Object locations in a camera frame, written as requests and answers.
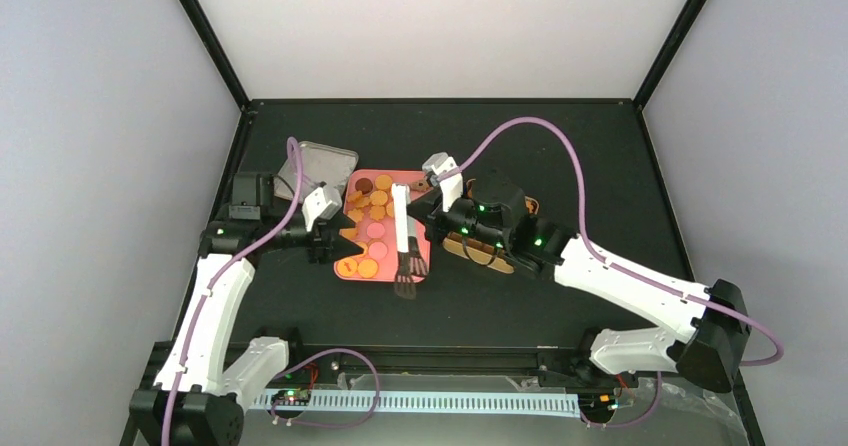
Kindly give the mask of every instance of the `silver container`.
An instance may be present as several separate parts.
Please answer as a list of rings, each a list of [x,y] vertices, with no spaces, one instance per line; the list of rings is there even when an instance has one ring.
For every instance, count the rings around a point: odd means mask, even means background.
[[[305,176],[299,202],[303,202],[303,198],[322,181],[336,188],[344,197],[347,181],[359,161],[359,155],[355,151],[301,141],[300,155],[303,158]],[[274,179],[274,195],[283,199],[292,199],[295,182],[294,161],[286,159],[278,177]]]

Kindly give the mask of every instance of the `white wall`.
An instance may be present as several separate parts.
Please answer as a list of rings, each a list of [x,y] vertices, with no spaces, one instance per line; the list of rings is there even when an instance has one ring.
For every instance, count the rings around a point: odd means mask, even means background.
[[[647,108],[698,277],[737,282],[787,345],[744,371],[769,445],[848,433],[846,8],[710,0]]]
[[[237,117],[177,0],[0,0],[0,442],[117,444]]]
[[[252,98],[631,98],[685,1],[200,0]]]

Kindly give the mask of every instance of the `black frame pole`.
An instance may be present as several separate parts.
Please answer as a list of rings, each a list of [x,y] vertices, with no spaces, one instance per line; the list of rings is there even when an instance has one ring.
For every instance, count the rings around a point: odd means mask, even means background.
[[[633,103],[637,109],[641,110],[648,104],[648,100],[651,99],[651,95],[654,94],[657,85],[660,84],[665,71],[671,64],[672,59],[674,59],[677,50],[680,49],[680,45],[683,43],[683,39],[686,38],[686,34],[692,29],[692,25],[695,24],[695,19],[706,2],[707,0],[686,0],[686,4],[683,5],[683,9],[677,16],[677,20],[668,33],[665,43],[663,43],[659,54],[654,59],[651,69],[648,70],[642,86],[639,87],[639,91],[633,98]]]
[[[215,67],[218,68],[218,72],[224,79],[227,89],[229,89],[230,94],[233,95],[236,105],[238,105],[239,109],[244,109],[250,100],[248,99],[247,93],[244,91],[238,76],[236,76],[236,71],[233,69],[233,65],[230,64],[230,60],[227,59],[227,55],[224,53],[224,48],[218,41],[218,37],[215,36],[215,32],[212,30],[212,25],[206,18],[206,14],[203,13],[203,8],[200,7],[200,2],[198,0],[180,0],[180,3],[183,5],[183,9],[185,9],[189,20],[191,20],[191,24],[194,25],[194,29],[197,31],[198,36],[200,36],[200,40],[203,41],[203,46],[212,58],[212,62],[214,62]]]

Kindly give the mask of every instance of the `cable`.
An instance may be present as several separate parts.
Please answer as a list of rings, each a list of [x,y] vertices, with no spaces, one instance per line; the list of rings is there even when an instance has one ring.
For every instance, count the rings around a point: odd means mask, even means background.
[[[230,266],[236,264],[237,262],[244,259],[250,253],[259,249],[263,244],[270,241],[274,236],[276,236],[283,228],[286,227],[286,224],[291,220],[292,216],[294,216],[295,211],[298,206],[298,198],[300,198],[300,190],[303,185],[303,159],[300,156],[300,146],[296,139],[290,137],[286,141],[286,149],[287,155],[289,158],[294,157],[295,168],[297,172],[297,182],[295,183],[295,191],[294,196],[292,198],[291,205],[289,206],[288,211],[286,211],[286,215],[283,216],[283,219],[274,226],[273,229],[268,231],[265,236],[262,236],[255,243],[250,246],[244,248],[240,252],[236,253],[235,256],[230,258],[229,261],[224,264],[221,269],[212,276],[212,279],[209,280],[209,285],[206,286],[206,289],[212,290],[215,287],[215,283],[224,275],[224,273],[230,268]],[[200,312],[203,310],[203,306],[206,304],[206,299],[208,296],[201,296],[200,300],[197,302],[197,307],[194,308],[194,313],[191,316],[191,320],[188,323],[188,328],[186,329],[186,337],[183,342],[183,348],[180,351],[180,361],[179,365],[182,368],[185,368],[186,360],[188,359],[188,350],[191,346],[191,339],[194,335],[194,330],[197,327],[198,318],[200,318]],[[180,387],[180,380],[183,377],[183,372],[178,372],[174,375],[174,384],[171,386],[171,391],[168,393],[168,401],[165,404],[165,414],[162,418],[162,446],[170,446],[171,444],[171,419],[174,415],[174,404],[177,400],[177,392]]]
[[[626,423],[618,423],[618,424],[593,423],[592,421],[589,421],[589,418],[587,418],[586,415],[583,414],[583,411],[581,411],[580,412],[580,419],[582,419],[583,422],[586,423],[586,426],[589,426],[589,427],[594,426],[596,428],[602,428],[602,429],[610,429],[610,428],[618,429],[618,428],[627,428],[629,426],[636,426],[637,424],[642,423],[646,419],[650,418],[651,415],[654,414],[654,411],[657,410],[657,407],[659,407],[659,405],[660,405],[660,393],[661,393],[661,391],[662,391],[662,374],[658,372],[657,373],[657,392],[654,395],[654,400],[651,401],[651,405],[648,407],[648,409],[646,409],[644,413],[640,414],[638,418],[631,419],[630,421],[627,421]]]
[[[332,349],[328,349],[326,351],[321,351],[320,353],[317,353],[317,354],[313,354],[312,356],[301,361],[299,364],[292,366],[291,368],[289,368],[289,369],[281,372],[280,374],[274,376],[274,379],[279,379],[279,378],[282,378],[283,376],[285,376],[287,374],[291,374],[294,371],[297,371],[297,370],[303,368],[304,366],[315,361],[318,358],[322,358],[324,356],[328,356],[330,354],[336,354],[336,353],[349,354],[351,356],[355,356],[355,357],[359,358],[363,363],[365,363],[365,365],[368,366],[368,369],[371,370],[371,373],[374,375],[374,399],[371,401],[371,407],[368,408],[368,411],[365,412],[364,416],[362,416],[361,418],[359,418],[356,421],[353,421],[351,423],[346,423],[346,424],[314,423],[312,421],[304,421],[302,419],[292,418],[292,419],[287,420],[287,422],[286,422],[287,425],[291,426],[292,424],[296,423],[296,424],[302,424],[303,426],[314,426],[316,428],[324,428],[324,429],[347,429],[347,428],[353,428],[355,426],[359,426],[360,424],[364,423],[365,421],[368,421],[368,419],[371,418],[371,416],[374,415],[374,411],[377,409],[377,404],[380,402],[380,377],[377,375],[377,368],[374,366],[374,363],[369,361],[368,358],[366,358],[362,353],[356,352],[352,349],[332,348]],[[274,401],[274,403],[271,405],[271,414],[274,416],[274,421],[277,420],[277,405],[280,404],[280,402],[282,402],[282,400],[278,399],[278,400]]]
[[[465,253],[465,259],[471,261],[472,263],[483,266],[484,268],[488,268],[492,264],[494,264],[495,260],[498,259],[498,249],[495,248],[495,251],[492,253],[492,256],[489,257],[488,263],[478,263],[476,259],[472,258],[470,254],[468,254],[468,241],[465,239],[465,236],[462,237],[462,252]]]
[[[312,391],[315,387],[315,381],[318,381],[318,366],[315,363],[309,363],[305,366],[305,368],[309,370],[309,388],[307,391]]]
[[[480,156],[480,154],[482,154],[483,151],[487,147],[489,147],[489,144],[491,144],[492,141],[496,137],[498,137],[498,135],[500,135],[501,133],[503,133],[504,131],[506,131],[507,129],[509,129],[509,128],[515,126],[515,125],[523,124],[523,123],[536,124],[538,126],[542,126],[542,127],[546,128],[548,131],[552,132],[560,140],[560,142],[562,142],[562,145],[565,146],[565,149],[568,151],[568,156],[571,158],[571,164],[574,166],[574,174],[577,177],[577,210],[578,210],[577,221],[578,221],[578,227],[580,229],[581,239],[583,240],[583,244],[586,246],[586,249],[589,250],[589,253],[591,253],[592,256],[595,259],[597,259],[601,263],[606,263],[607,258],[605,256],[603,256],[602,254],[598,253],[595,250],[594,245],[592,245],[592,242],[589,241],[589,233],[586,230],[586,185],[585,185],[585,181],[584,181],[584,177],[583,177],[583,168],[580,167],[580,161],[577,159],[577,151],[574,149],[574,146],[571,144],[571,141],[568,140],[568,137],[566,137],[565,133],[560,131],[559,128],[554,126],[554,124],[549,122],[549,121],[546,121],[546,120],[541,119],[541,118],[534,118],[534,117],[531,117],[531,116],[525,116],[525,117],[521,117],[521,118],[511,119],[511,120],[501,124],[500,126],[495,128],[494,131],[489,133],[489,135],[486,137],[486,139],[484,139],[483,142],[480,143],[480,146],[477,146],[477,149],[474,150],[474,153],[472,153],[471,156],[469,156],[469,158],[466,159],[464,163],[462,163],[456,169],[453,169],[451,171],[448,171],[446,173],[439,175],[439,180],[444,180],[446,178],[449,178],[450,176],[453,176],[454,174],[461,173],[461,172],[465,171]],[[620,273],[623,273],[627,276],[630,276],[631,278],[638,279],[639,281],[642,281],[643,283],[649,284],[649,285],[651,285],[651,286],[653,286],[657,289],[665,291],[666,293],[669,293],[671,295],[677,296],[678,298],[684,299],[685,301],[692,301],[693,303],[700,304],[700,305],[705,306],[707,308],[710,308],[714,311],[718,311],[719,313],[730,316],[731,318],[734,318],[734,319],[736,319],[736,320],[738,320],[742,323],[747,324],[748,326],[751,326],[752,328],[756,329],[757,331],[759,331],[760,333],[765,335],[769,340],[771,340],[771,342],[774,344],[774,347],[775,347],[775,352],[774,352],[773,355],[766,357],[766,358],[762,358],[762,359],[742,361],[741,364],[740,364],[741,366],[765,366],[767,364],[776,363],[777,361],[780,361],[780,358],[783,357],[783,352],[784,352],[783,343],[777,338],[777,335],[775,335],[774,332],[772,332],[769,328],[760,324],[758,321],[756,321],[756,320],[754,320],[754,319],[752,319],[752,318],[750,318],[750,317],[748,317],[748,316],[746,316],[746,315],[744,315],[744,314],[742,314],[738,311],[730,309],[730,308],[728,308],[724,305],[714,303],[714,302],[706,300],[706,299],[701,299],[701,298],[698,298],[698,297],[695,297],[695,296],[684,297],[684,294],[683,294],[682,291],[675,289],[675,288],[672,288],[670,286],[666,286],[666,285],[659,283],[657,281],[654,281],[651,278],[645,277],[645,276],[643,276],[643,275],[641,275],[641,274],[639,274],[635,271],[632,271],[632,270],[630,270],[630,269],[628,269],[624,266],[621,266],[619,264],[611,263],[610,267],[612,269],[615,269],[616,271],[618,271]]]
[[[630,393],[631,398],[636,396],[635,394],[633,394],[633,390],[630,389],[630,386],[628,386],[627,383],[624,382],[624,378],[622,378],[620,374],[616,374],[615,377],[618,378],[618,382],[619,382],[619,384],[621,384],[621,388],[618,389],[618,396],[617,397],[620,398],[621,393],[624,390],[627,390],[627,392]]]

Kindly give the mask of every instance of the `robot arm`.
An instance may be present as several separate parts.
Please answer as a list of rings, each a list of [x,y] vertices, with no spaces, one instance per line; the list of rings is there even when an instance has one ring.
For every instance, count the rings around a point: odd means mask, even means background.
[[[524,192],[504,175],[493,170],[477,178],[472,199],[463,193],[461,174],[440,178],[455,168],[456,162],[445,153],[431,156],[422,168],[434,189],[413,201],[408,211],[425,225],[427,239],[441,243],[448,233],[460,233],[495,248],[495,254],[518,272],[594,294],[656,325],[587,332],[591,336],[587,359],[604,373],[669,371],[704,389],[730,391],[750,328],[610,265],[667,284],[684,297],[718,302],[744,314],[738,287],[719,280],[709,288],[672,278],[594,245],[606,257],[606,262],[600,262],[580,234],[529,214]]]
[[[233,255],[264,236],[284,214],[285,205],[273,196],[273,176],[238,174],[233,181],[230,205],[201,235],[197,274],[188,311],[197,311],[194,333],[188,337],[190,316],[180,327],[171,354],[156,375],[152,389],[138,389],[130,402],[130,414],[150,444],[162,434],[165,402],[178,373],[171,437],[172,444],[236,444],[244,413],[265,386],[289,364],[289,343],[278,337],[250,342],[242,356],[224,371],[224,355],[230,342],[236,313],[262,254],[276,249],[302,247],[310,262],[327,263],[359,254],[361,248],[339,236],[353,222],[342,214],[341,197],[321,185],[303,202],[286,228],[254,254],[234,263],[218,279],[214,289],[206,286]],[[189,341],[185,357],[184,345]]]

